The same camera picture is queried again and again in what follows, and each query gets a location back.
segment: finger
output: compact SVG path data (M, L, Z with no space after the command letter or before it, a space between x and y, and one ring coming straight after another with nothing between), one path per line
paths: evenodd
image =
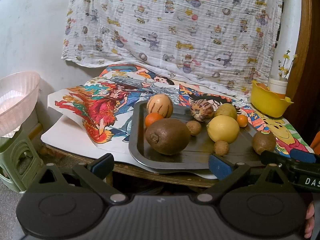
M313 228L315 227L315 219L314 217L311 217L307 220L306 223L306 229L304 230L305 233L312 232Z
M310 238L310 237L311 237L311 235L312 235L312 232L307 233L307 234L305 234L305 235L304 235L304 238Z
M315 214L315 204L312 201L308 206L306 219L313 217L314 214Z

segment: silver screw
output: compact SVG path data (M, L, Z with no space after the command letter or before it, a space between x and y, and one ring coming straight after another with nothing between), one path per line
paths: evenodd
M110 199L111 199L113 202L118 203L118 202L124 201L124 200L126 199L126 197L125 197L125 195L119 193L119 194L113 194L113 195L111 195L111 196L110 196Z
M201 202L209 202L213 199L213 197L208 193L202 193L197 196L197 200Z

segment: green stool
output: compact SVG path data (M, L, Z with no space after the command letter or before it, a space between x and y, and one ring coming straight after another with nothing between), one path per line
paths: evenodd
M0 137L0 179L13 191L22 193L43 167L22 127L12 138Z

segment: yellow bowl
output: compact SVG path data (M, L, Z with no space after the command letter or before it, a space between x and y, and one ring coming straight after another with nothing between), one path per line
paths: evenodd
M280 99L276 93L258 87L256 80L252 81L250 100L257 110L274 118L281 117L287 107L293 104L289 97Z

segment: pink plastic basket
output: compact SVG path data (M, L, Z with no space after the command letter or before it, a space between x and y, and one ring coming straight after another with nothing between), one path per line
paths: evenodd
M31 71L0 79L0 137L29 117L38 99L39 82L39 74Z

